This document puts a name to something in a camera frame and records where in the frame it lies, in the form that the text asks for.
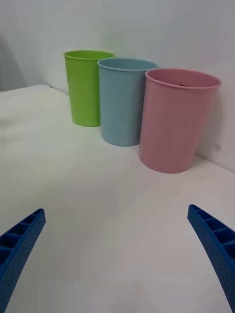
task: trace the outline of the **white wall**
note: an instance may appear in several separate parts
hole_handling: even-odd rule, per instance
[[[67,90],[62,51],[72,49],[103,49],[220,77],[198,151],[235,171],[234,0],[11,0],[0,11],[4,89]]]

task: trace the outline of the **pink cup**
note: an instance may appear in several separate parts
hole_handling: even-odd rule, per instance
[[[221,81],[184,69],[157,68],[145,75],[140,159],[155,171],[183,172],[190,167]]]

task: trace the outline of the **white table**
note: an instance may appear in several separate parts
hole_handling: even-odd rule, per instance
[[[152,171],[35,86],[0,94],[0,201],[1,233],[40,207],[47,219],[7,313],[231,312],[187,221],[194,203],[235,229],[227,170]]]

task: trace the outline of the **green cup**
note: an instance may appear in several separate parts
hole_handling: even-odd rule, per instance
[[[113,58],[103,51],[64,53],[70,94],[72,121],[81,126],[100,126],[97,61]]]

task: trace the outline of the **blue cup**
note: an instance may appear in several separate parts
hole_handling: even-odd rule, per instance
[[[155,63],[124,58],[98,61],[102,138],[116,146],[140,142],[145,72]]]

